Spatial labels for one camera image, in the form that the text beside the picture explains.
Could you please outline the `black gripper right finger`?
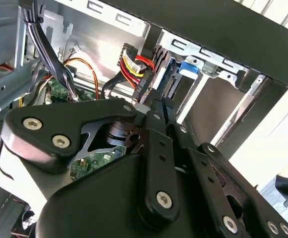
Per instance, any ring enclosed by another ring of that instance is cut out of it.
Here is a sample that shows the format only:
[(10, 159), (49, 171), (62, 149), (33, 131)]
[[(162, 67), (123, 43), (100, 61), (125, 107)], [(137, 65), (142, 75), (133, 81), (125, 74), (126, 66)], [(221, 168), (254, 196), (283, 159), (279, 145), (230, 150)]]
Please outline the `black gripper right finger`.
[(176, 123), (171, 102), (161, 99), (175, 161), (185, 165), (196, 184), (197, 215), (210, 238), (288, 238), (288, 222), (209, 143), (195, 145)]

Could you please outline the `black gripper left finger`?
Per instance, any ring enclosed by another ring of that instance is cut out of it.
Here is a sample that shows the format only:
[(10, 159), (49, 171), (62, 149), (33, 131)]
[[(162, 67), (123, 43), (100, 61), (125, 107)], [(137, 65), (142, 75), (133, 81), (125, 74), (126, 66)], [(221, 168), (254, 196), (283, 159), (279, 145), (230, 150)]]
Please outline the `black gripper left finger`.
[[(24, 107), (7, 114), (1, 139), (47, 199), (62, 192), (99, 200), (107, 193), (120, 202), (117, 189), (134, 182), (139, 216), (153, 225), (168, 224), (178, 217), (179, 201), (166, 110), (160, 99), (142, 113), (119, 98)], [(70, 180), (73, 162), (116, 145), (129, 151), (92, 175)]]

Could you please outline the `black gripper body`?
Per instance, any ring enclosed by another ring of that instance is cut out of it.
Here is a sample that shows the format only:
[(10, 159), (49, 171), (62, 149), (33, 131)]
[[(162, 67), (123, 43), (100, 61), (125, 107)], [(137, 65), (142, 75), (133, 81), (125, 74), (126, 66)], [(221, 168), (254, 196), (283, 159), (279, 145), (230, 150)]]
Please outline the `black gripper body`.
[(179, 216), (166, 227), (149, 227), (138, 213), (143, 159), (124, 156), (63, 187), (45, 204), (38, 238), (215, 238), (205, 201), (191, 176), (177, 171)]

